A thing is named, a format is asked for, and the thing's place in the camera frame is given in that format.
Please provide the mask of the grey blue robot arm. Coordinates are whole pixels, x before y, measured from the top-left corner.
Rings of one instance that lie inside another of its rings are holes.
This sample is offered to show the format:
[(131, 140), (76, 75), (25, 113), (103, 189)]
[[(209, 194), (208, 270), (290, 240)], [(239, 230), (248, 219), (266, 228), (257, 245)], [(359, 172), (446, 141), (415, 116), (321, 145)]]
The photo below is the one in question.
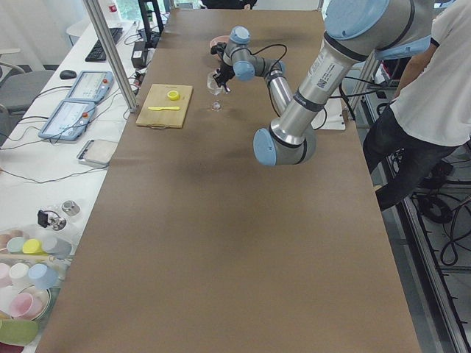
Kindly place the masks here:
[(264, 78), (279, 116), (255, 133), (255, 157), (267, 166), (300, 164), (316, 148), (312, 121), (351, 67), (371, 54), (390, 60), (424, 52), (431, 41), (432, 18), (432, 1), (331, 1), (321, 50), (295, 92), (284, 77), (283, 64), (253, 54), (248, 29), (236, 26), (227, 43), (210, 49), (221, 58), (213, 78), (222, 88), (233, 77)]

